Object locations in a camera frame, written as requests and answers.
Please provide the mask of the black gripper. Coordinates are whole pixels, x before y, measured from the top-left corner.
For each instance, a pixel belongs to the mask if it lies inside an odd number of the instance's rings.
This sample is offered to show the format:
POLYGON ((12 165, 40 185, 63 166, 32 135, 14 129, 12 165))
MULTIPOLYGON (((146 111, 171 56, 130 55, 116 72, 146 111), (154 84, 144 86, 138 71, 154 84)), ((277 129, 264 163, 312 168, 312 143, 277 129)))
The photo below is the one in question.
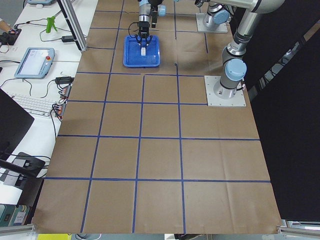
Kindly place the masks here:
POLYGON ((141 46, 142 38, 146 38, 145 46, 148 47, 153 39, 153 36, 149 33, 150 23, 148 21, 138 22, 138 35, 135 35, 135 40, 139 46, 141 46))

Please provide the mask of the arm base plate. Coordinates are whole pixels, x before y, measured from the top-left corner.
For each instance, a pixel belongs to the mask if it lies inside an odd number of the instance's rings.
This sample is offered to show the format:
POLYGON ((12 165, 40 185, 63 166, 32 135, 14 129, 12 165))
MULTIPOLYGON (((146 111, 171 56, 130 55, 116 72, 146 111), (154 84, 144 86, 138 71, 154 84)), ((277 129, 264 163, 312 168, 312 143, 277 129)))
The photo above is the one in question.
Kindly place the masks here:
POLYGON ((205 91, 209 107, 246 107, 243 85, 238 83, 234 89, 221 85, 221 76, 205 75, 205 91))
POLYGON ((196 14, 196 25, 199 33, 215 33, 215 34, 227 34, 228 29, 226 22, 229 18, 228 14, 217 13, 213 16, 207 13, 196 14))

